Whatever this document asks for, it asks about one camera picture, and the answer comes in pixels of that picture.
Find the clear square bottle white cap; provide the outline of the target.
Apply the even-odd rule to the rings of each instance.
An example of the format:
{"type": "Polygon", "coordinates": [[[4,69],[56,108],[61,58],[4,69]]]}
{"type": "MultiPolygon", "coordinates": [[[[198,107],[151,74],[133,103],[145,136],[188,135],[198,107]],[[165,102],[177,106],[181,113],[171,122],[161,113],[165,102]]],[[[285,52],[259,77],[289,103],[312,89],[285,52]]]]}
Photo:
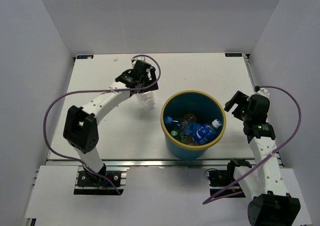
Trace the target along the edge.
{"type": "Polygon", "coordinates": [[[152,91],[139,93],[136,95],[140,103],[148,109],[152,109],[155,106],[155,97],[152,91]]]}

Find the crushed clear bottle blue label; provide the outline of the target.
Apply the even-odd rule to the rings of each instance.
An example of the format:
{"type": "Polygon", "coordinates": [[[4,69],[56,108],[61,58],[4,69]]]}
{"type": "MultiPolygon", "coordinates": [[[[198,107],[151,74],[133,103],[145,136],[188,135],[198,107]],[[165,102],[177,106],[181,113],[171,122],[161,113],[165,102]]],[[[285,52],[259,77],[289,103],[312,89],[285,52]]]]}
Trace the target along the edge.
{"type": "Polygon", "coordinates": [[[218,136],[218,130],[222,127],[223,124],[215,119],[211,123],[206,123],[202,125],[196,132],[193,134],[193,138],[196,143],[200,145],[205,145],[212,142],[218,136]]]}

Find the orange juice bottle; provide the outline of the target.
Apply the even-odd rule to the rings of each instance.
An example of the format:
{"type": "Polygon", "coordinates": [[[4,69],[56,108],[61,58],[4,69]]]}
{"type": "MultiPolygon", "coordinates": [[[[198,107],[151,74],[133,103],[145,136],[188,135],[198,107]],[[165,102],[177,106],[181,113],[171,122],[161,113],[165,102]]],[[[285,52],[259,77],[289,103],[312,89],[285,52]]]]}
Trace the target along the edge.
{"type": "Polygon", "coordinates": [[[197,121],[197,117],[193,114],[193,113],[186,113],[183,118],[187,121],[192,121],[192,122],[196,122],[197,121]]]}

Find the green plastic bottle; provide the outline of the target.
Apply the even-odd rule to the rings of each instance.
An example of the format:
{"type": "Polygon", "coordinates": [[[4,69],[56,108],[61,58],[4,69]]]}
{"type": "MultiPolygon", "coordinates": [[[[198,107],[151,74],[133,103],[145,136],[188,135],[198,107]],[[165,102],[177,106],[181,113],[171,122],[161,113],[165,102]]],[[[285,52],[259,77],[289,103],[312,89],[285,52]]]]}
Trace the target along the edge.
{"type": "Polygon", "coordinates": [[[177,140],[177,141],[179,141],[179,142],[182,142],[182,141],[183,141],[181,134],[180,134],[178,131],[176,131],[176,130],[172,130],[172,131],[171,131],[171,136],[172,136],[175,140],[177,140]]]}

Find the blue label water bottle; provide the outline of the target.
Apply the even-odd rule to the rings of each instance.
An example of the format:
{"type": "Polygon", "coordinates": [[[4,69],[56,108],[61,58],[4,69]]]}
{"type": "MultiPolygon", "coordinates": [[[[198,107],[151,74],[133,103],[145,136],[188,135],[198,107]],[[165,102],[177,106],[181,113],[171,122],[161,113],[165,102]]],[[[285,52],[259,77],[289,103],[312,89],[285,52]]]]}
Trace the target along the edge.
{"type": "Polygon", "coordinates": [[[164,124],[168,132],[171,132],[174,130],[174,131],[177,131],[178,133],[190,135],[190,133],[187,132],[187,127],[192,123],[193,121],[186,120],[184,118],[172,118],[169,116],[164,118],[164,124]]]}

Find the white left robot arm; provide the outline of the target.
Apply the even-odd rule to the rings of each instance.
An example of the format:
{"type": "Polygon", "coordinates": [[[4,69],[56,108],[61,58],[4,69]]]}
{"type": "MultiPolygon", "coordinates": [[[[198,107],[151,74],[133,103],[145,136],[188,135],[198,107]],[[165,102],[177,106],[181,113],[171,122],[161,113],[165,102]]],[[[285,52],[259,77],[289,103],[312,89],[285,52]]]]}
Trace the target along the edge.
{"type": "Polygon", "coordinates": [[[156,69],[146,62],[146,55],[131,60],[132,68],[124,71],[95,99],[81,107],[71,106],[67,111],[63,137],[76,150],[94,185],[106,179],[106,166],[96,149],[99,140],[98,125],[121,102],[134,94],[157,90],[156,69]]]}

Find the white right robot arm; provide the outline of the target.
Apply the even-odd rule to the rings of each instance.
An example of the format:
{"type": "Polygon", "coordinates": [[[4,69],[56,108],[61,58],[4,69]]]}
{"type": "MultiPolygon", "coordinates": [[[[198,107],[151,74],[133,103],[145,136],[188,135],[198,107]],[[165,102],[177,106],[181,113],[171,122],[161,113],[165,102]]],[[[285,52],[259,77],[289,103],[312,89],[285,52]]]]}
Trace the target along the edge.
{"type": "Polygon", "coordinates": [[[244,134],[253,152],[257,169],[245,161],[228,164],[226,180],[240,185],[249,199],[247,215],[250,225],[292,225],[301,204],[290,195],[281,175],[276,149],[276,135],[267,122],[269,92],[264,88],[248,96],[241,91],[225,104],[225,111],[234,105],[233,116],[243,122],[244,134]]]}

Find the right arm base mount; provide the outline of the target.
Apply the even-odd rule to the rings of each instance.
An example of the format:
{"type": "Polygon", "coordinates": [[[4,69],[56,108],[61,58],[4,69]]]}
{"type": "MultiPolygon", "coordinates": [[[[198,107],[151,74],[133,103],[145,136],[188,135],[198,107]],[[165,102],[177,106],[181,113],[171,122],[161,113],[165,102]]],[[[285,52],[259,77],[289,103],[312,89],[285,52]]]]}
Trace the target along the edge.
{"type": "Polygon", "coordinates": [[[248,167],[252,168],[251,164],[244,159],[232,159],[226,169],[209,168],[204,172],[204,176],[209,180],[210,195],[212,196],[225,186],[229,185],[235,179],[233,173],[236,167],[248,167]]]}

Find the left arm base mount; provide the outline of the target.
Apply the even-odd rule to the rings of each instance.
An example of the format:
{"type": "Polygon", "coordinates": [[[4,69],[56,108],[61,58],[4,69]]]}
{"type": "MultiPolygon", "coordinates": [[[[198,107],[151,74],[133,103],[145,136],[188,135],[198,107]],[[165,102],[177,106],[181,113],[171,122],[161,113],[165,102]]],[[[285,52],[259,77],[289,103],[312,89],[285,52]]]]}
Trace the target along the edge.
{"type": "Polygon", "coordinates": [[[76,175],[74,195],[115,195],[120,196],[123,193],[126,184],[127,170],[125,168],[112,167],[105,172],[105,177],[108,178],[119,193],[104,178],[91,175],[83,168],[78,168],[76,175]]]}

